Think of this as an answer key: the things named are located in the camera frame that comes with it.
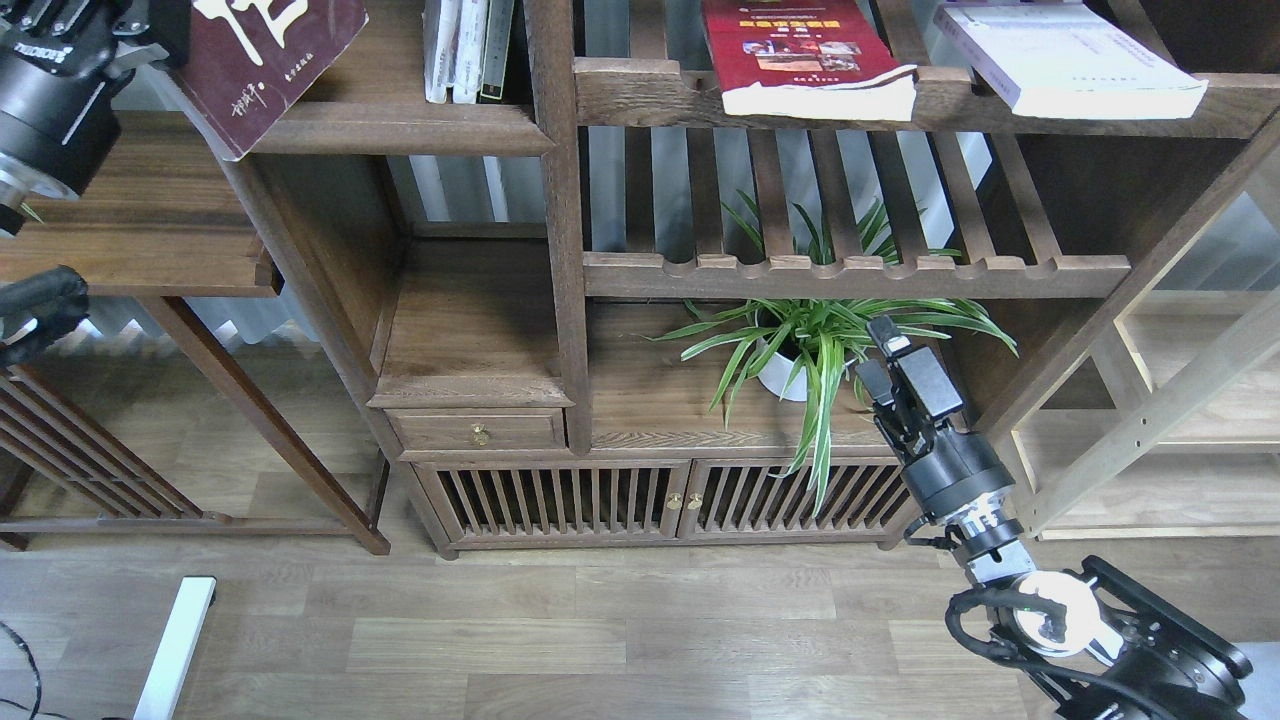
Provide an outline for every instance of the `spider plant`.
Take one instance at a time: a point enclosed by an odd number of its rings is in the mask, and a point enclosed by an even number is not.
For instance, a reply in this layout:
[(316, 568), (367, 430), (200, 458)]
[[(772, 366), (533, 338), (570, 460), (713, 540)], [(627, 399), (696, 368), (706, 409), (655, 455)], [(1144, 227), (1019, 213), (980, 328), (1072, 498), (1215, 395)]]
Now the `spider plant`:
[[(759, 208), (746, 193), (739, 191), (739, 195), (746, 201), (748, 209), (754, 215), (754, 223), (727, 205), (724, 209), (763, 252)], [(817, 264), (833, 263), (836, 254), (829, 228), (823, 223), (819, 229), (804, 208), (800, 205), (795, 205), (795, 208), (809, 232), (809, 258)], [(892, 242), (884, 205), (879, 200), (876, 200), (867, 215), (858, 222), (858, 232), (864, 252), (883, 258), (886, 264), (900, 261), (897, 247)], [(792, 237), (792, 242), (796, 254), (801, 254), (800, 240)], [(959, 252), (946, 249), (933, 252), (959, 255)], [(782, 474), (790, 475), (799, 471), (812, 454), (813, 469), (809, 473), (809, 487), (814, 489), (814, 515), (818, 514), (827, 497), (827, 482), (831, 473), (831, 415), (836, 391), (841, 379), (849, 377), (849, 361), (861, 363), (867, 360), (868, 352), (874, 347), (867, 333), (867, 324), (873, 318), (892, 315), (904, 333), (918, 337), (940, 340), (951, 337), (940, 328), (986, 333), (998, 338), (1010, 351), (1016, 352), (1014, 340), (996, 325), (982, 305), (970, 300), (750, 299), (736, 307), (710, 315), (700, 311), (689, 301), (685, 301), (685, 305), (696, 320), (654, 340), (691, 338), (716, 328), (726, 325), (731, 328), (695, 342), (680, 355), (681, 360), (689, 360), (713, 347), (732, 347), (707, 409), (710, 413), (723, 402), (726, 427), (728, 427), (733, 401), (742, 384), (758, 377), (769, 359), (780, 350), (795, 355), (787, 386), (794, 383), (800, 372), (804, 370), (808, 398), (795, 455)]]

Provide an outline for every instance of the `cabinet door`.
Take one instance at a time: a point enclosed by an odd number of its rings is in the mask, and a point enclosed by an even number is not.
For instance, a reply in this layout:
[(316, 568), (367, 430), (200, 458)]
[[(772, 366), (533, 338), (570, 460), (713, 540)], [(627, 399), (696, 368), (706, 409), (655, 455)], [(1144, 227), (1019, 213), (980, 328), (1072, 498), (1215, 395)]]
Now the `cabinet door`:
[(456, 547), (590, 546), (676, 537), (689, 462), (419, 465)]
[(901, 468), (887, 457), (837, 459), (827, 500), (814, 514), (809, 468), (783, 475), (780, 460), (696, 460), (681, 538), (813, 537), (879, 542), (911, 514)]

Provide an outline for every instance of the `dark red book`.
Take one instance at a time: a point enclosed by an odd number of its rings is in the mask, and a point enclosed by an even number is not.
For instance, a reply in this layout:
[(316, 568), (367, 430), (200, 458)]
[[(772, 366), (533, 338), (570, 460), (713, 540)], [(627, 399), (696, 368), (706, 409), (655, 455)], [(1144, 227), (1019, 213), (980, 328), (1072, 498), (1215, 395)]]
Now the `dark red book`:
[(854, 0), (703, 0), (724, 113), (910, 120), (915, 65)]
[(239, 160), (366, 22), (362, 0), (195, 0), (191, 60), (173, 78), (214, 151)]

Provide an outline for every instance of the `white stand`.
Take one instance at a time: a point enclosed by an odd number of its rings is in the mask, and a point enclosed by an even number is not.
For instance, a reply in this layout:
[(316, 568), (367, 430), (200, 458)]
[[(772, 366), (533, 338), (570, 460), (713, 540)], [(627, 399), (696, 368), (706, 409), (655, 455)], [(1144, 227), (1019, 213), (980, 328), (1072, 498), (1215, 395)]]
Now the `white stand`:
[(142, 687), (133, 720), (169, 720), (178, 707), (178, 696), (187, 679), (191, 656), (196, 652), (200, 628), (214, 598), (214, 578), (183, 578), (173, 601), (169, 623)]

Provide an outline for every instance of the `white book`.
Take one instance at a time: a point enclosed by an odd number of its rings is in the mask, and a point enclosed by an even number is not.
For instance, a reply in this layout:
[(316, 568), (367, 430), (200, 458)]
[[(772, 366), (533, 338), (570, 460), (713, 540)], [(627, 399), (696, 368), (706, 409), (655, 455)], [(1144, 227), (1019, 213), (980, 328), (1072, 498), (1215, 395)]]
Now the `white book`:
[(1208, 88), (1079, 0), (945, 3), (933, 22), (1015, 115), (1189, 118)]
[(453, 85), (454, 47), (462, 0), (426, 0), (422, 10), (422, 60), (426, 73), (426, 101), (448, 101)]
[(458, 54), (454, 60), (453, 101), (475, 102), (484, 69), (484, 36), (489, 24), (489, 0), (462, 0), (458, 20)]

